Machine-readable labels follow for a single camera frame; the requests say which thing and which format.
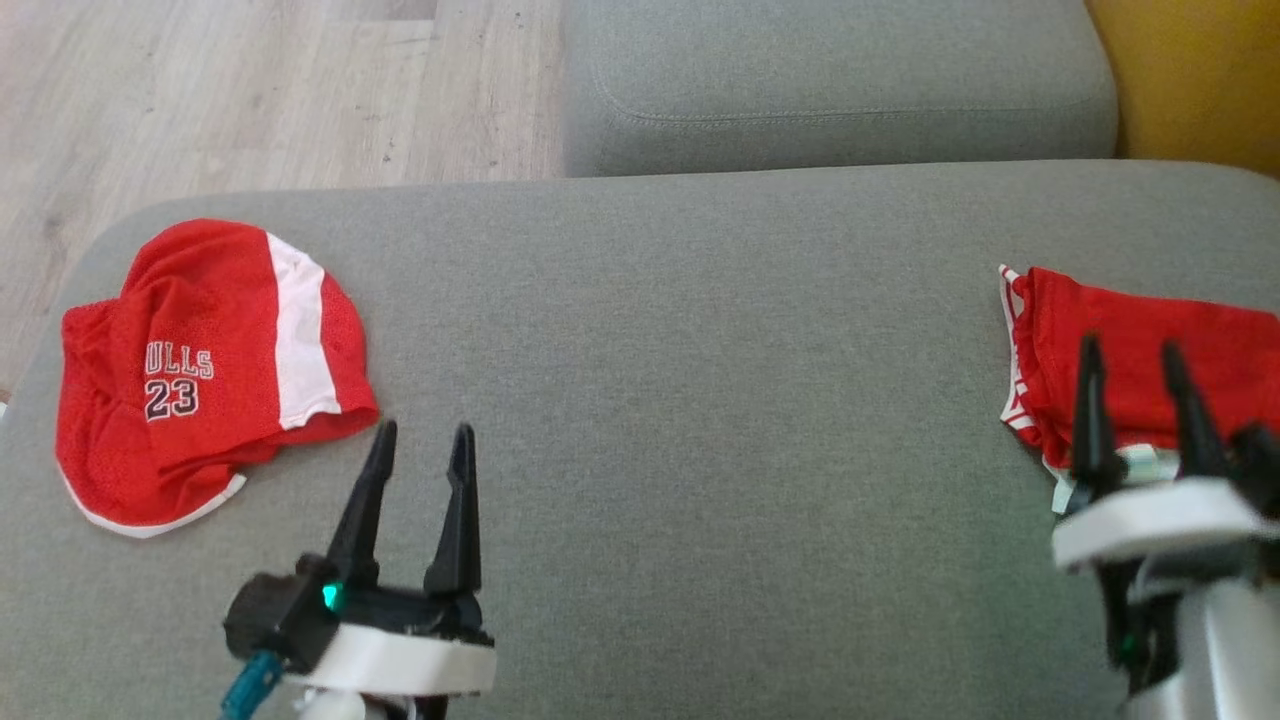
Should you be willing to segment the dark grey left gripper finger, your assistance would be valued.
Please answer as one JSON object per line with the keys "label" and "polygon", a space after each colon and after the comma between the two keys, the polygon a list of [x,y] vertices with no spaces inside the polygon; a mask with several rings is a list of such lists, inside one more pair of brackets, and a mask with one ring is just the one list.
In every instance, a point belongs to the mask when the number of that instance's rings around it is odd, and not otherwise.
{"label": "dark grey left gripper finger", "polygon": [[476,438],[468,423],[454,433],[445,478],[451,488],[434,560],[422,587],[431,596],[475,594],[483,587]]}
{"label": "dark grey left gripper finger", "polygon": [[353,484],[326,551],[332,580],[343,588],[375,585],[380,568],[375,559],[381,503],[396,465],[398,424],[378,427],[364,466]]}

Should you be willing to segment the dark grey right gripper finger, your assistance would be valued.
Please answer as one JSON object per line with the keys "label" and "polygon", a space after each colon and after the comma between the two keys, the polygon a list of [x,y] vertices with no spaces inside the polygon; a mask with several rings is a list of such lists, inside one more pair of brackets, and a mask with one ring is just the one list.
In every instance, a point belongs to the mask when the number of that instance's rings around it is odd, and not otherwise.
{"label": "dark grey right gripper finger", "polygon": [[1097,334],[1085,334],[1080,343],[1071,423],[1071,507],[1085,507],[1120,491],[1128,474],[1126,461],[1117,454],[1106,409],[1105,382],[1100,338]]}
{"label": "dark grey right gripper finger", "polygon": [[1179,343],[1166,340],[1161,354],[1164,379],[1176,414],[1178,479],[1226,478],[1230,471],[1228,451]]}

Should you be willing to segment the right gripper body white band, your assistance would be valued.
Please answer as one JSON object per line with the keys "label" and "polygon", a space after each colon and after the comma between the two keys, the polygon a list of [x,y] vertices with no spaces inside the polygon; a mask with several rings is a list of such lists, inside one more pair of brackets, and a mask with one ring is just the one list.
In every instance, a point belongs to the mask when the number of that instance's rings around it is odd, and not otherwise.
{"label": "right gripper body white band", "polygon": [[1053,529],[1053,565],[1075,571],[1155,553],[1235,541],[1280,541],[1280,521],[1254,509],[1221,477],[1189,477],[1123,489],[1064,518]]}

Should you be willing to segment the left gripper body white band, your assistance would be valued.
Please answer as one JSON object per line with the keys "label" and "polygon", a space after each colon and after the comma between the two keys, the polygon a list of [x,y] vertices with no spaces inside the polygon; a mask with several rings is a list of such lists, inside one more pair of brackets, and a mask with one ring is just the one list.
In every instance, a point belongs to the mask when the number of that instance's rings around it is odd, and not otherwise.
{"label": "left gripper body white band", "polygon": [[497,642],[479,587],[434,591],[338,584],[306,589],[284,619],[291,673],[311,687],[413,698],[484,694],[497,678]]}

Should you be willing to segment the red and white jersey shirt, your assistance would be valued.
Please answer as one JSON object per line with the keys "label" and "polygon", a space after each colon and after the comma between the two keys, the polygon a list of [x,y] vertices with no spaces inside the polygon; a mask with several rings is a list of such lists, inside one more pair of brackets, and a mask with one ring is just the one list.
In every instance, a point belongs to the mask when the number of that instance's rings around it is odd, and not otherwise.
{"label": "red and white jersey shirt", "polygon": [[1100,340],[1106,409],[1129,482],[1170,480],[1178,469],[1175,409],[1161,348],[1179,343],[1220,430],[1252,421],[1280,438],[1280,318],[1189,299],[1156,299],[1082,284],[1042,266],[998,269],[1010,370],[1001,421],[1055,479],[1052,510],[1074,482],[1073,418],[1082,341]]}

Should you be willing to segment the red Bulls 23 shorts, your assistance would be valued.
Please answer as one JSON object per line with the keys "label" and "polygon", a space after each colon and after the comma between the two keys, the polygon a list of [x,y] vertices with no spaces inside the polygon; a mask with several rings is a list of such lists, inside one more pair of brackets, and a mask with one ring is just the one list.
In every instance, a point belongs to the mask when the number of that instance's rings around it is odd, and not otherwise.
{"label": "red Bulls 23 shorts", "polygon": [[58,470],[92,524],[136,539],[214,512],[282,448],[380,415],[352,300],[238,222],[160,232],[115,297],[64,314],[61,347]]}

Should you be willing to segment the large grey sofa seat cushion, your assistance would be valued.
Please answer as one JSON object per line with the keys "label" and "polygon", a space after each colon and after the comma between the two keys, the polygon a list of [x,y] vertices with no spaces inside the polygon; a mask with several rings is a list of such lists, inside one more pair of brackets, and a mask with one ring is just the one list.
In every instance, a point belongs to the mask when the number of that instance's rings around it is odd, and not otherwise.
{"label": "large grey sofa seat cushion", "polygon": [[998,266],[1280,311],[1280,182],[1015,161],[242,193],[147,208],[68,274],[0,420],[0,720],[216,720],[221,620],[326,548],[361,433],[155,539],[52,455],[63,313],[186,219],[351,296],[399,423],[378,560],[420,585],[477,436],[494,691],[448,720],[1117,720],[1096,583],[998,415]]}

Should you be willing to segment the yellow sofa backrest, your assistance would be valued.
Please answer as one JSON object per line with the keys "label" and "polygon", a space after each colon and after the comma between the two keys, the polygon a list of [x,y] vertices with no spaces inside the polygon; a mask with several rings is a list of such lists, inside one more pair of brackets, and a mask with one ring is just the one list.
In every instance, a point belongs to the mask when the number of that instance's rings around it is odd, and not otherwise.
{"label": "yellow sofa backrest", "polygon": [[1114,73],[1117,152],[1280,181],[1280,0],[1085,0]]}

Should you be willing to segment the grey sofa ottoman cushion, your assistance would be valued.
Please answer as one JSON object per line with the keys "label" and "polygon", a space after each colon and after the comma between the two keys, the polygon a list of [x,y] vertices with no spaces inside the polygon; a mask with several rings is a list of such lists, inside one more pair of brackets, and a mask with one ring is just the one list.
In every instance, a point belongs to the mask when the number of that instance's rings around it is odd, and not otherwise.
{"label": "grey sofa ottoman cushion", "polygon": [[1110,158],[1084,0],[566,0],[564,169]]}

